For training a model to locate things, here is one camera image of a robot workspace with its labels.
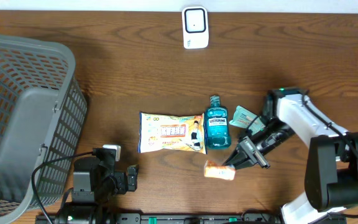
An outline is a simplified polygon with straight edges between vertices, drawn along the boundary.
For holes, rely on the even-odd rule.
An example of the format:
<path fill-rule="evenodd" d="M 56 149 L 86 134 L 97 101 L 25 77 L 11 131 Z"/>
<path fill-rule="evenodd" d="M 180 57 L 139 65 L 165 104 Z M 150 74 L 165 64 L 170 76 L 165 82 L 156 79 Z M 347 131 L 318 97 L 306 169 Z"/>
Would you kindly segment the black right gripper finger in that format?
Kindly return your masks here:
<path fill-rule="evenodd" d="M 236 170 L 252 167 L 257 163 L 254 156 L 250 156 L 248 151 L 237 149 L 236 162 L 234 167 Z"/>
<path fill-rule="evenodd" d="M 230 156 L 223 162 L 224 166 L 237 167 L 243 163 L 243 149 L 237 146 Z"/>

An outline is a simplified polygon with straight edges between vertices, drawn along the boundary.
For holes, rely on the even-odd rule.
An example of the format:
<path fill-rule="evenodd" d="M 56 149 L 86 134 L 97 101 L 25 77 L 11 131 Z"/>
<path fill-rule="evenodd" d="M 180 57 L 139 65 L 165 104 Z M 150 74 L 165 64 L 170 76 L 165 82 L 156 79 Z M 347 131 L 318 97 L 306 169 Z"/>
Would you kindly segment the orange tissue pack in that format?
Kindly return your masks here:
<path fill-rule="evenodd" d="M 234 166 L 220 166 L 217 163 L 207 160 L 204 165 L 204 176 L 223 180 L 234 180 L 236 169 Z"/>

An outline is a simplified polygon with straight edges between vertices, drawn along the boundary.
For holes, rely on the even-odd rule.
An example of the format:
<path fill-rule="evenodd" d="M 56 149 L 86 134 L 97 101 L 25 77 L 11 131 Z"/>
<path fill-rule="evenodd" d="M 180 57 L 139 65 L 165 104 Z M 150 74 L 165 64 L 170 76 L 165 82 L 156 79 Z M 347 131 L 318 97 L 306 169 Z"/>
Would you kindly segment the mint green wipes packet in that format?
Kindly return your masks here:
<path fill-rule="evenodd" d="M 236 107 L 229 124 L 238 128 L 247 129 L 250 131 L 251 135 L 256 134 L 265 128 L 264 123 L 256 114 L 242 106 Z"/>

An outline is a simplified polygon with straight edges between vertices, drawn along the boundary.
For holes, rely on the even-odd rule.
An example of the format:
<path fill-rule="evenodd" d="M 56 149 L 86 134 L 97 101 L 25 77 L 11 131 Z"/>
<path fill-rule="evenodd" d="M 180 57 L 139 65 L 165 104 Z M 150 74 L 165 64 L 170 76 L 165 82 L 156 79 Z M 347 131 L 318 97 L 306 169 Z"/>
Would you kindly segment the teal mouthwash bottle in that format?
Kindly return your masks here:
<path fill-rule="evenodd" d="M 208 148 L 225 149 L 231 145 L 227 119 L 228 110 L 221 105 L 220 96 L 211 96 L 210 107 L 206 109 L 204 120 Z"/>

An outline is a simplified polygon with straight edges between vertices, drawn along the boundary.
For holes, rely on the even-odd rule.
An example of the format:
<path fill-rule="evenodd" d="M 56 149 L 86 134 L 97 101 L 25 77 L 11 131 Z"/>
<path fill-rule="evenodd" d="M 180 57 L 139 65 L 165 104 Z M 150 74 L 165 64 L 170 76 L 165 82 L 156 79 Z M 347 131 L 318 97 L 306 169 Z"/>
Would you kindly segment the wet wipes pack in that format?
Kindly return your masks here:
<path fill-rule="evenodd" d="M 138 152 L 162 149 L 207 153 L 204 115 L 172 116 L 139 113 Z"/>

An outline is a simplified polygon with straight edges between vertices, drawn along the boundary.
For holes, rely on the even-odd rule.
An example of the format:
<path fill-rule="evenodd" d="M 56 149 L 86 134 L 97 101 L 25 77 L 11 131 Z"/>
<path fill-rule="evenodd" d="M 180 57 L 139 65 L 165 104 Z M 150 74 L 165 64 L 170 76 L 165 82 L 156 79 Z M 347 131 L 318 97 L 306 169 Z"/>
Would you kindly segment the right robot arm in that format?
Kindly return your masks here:
<path fill-rule="evenodd" d="M 331 121 L 299 88 L 270 90 L 264 129 L 246 131 L 224 162 L 235 169 L 269 168 L 265 155 L 296 134 L 308 147 L 305 191 L 280 209 L 280 223 L 345 223 L 358 218 L 358 132 Z"/>

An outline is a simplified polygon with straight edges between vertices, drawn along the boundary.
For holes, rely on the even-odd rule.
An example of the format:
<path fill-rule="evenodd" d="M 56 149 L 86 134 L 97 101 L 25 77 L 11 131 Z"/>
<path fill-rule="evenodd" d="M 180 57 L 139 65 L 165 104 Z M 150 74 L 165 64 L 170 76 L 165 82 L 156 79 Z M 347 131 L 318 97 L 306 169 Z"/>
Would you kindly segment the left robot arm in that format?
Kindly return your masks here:
<path fill-rule="evenodd" d="M 117 215 L 104 207 L 116 195 L 137 190 L 139 165 L 125 172 L 114 168 L 115 159 L 84 157 L 74 163 L 73 188 L 64 194 L 71 202 L 62 201 L 55 223 L 117 223 Z"/>

